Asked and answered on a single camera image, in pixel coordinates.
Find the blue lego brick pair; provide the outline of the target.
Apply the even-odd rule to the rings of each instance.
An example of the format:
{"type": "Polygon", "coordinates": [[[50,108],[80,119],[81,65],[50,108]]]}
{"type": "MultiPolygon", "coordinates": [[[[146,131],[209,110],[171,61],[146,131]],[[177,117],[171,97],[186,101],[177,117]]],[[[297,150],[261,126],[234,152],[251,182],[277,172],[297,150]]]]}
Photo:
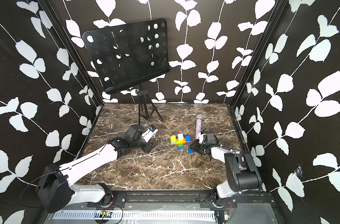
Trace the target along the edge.
{"type": "Polygon", "coordinates": [[[191,137],[190,136],[185,136],[185,142],[186,143],[191,142],[191,137]]]}

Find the yellow square lego brick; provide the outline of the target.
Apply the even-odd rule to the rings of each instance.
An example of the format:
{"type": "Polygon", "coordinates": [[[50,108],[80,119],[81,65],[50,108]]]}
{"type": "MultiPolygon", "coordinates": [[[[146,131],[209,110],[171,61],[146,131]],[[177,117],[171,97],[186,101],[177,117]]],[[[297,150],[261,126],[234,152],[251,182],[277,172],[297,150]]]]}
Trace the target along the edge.
{"type": "Polygon", "coordinates": [[[171,145],[175,145],[176,144],[176,136],[175,135],[170,137],[170,142],[171,142],[171,145]]]}

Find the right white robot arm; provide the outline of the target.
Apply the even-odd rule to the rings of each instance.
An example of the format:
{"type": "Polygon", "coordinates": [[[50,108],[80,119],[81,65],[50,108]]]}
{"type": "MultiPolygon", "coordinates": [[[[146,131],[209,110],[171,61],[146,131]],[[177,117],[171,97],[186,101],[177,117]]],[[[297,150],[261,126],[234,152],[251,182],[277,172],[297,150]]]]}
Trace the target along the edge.
{"type": "Polygon", "coordinates": [[[262,179],[250,152],[220,145],[213,133],[196,133],[190,149],[225,164],[226,180],[216,187],[219,198],[229,198],[243,191],[261,188],[262,179]]]}

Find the lilac square lego brick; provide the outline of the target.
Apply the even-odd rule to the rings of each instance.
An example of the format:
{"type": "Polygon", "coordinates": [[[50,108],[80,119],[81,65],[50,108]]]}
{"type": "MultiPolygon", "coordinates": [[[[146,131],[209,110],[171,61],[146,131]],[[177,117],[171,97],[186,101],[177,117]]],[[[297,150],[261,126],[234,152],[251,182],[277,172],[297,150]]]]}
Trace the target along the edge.
{"type": "Polygon", "coordinates": [[[178,134],[178,140],[180,141],[180,140],[183,140],[183,139],[184,139],[184,135],[182,133],[179,133],[178,134]]]}

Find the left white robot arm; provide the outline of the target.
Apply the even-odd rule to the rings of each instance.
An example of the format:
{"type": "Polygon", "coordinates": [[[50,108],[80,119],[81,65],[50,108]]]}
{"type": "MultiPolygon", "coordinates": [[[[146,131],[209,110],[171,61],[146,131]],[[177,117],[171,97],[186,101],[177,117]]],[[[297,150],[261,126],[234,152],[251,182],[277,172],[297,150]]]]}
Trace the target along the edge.
{"type": "Polygon", "coordinates": [[[97,168],[128,155],[140,147],[144,153],[154,148],[151,138],[158,132],[154,125],[145,129],[131,125],[122,137],[108,140],[105,145],[77,160],[62,165],[47,166],[39,180],[36,193],[48,213],[77,203],[94,203],[103,207],[113,204],[112,191],[104,183],[78,185],[77,181],[97,168]]]}

